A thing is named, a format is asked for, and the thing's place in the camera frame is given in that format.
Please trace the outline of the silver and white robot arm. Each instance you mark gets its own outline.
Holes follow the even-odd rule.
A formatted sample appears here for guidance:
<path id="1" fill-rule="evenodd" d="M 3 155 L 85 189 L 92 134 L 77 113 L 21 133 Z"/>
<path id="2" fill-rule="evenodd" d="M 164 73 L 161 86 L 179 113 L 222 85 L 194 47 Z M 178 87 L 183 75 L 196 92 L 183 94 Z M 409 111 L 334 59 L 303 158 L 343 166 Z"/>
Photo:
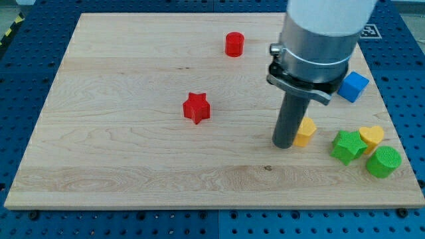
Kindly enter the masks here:
<path id="1" fill-rule="evenodd" d="M 349 66 L 377 0 L 289 0 L 267 81 L 284 101 L 327 105 Z"/>

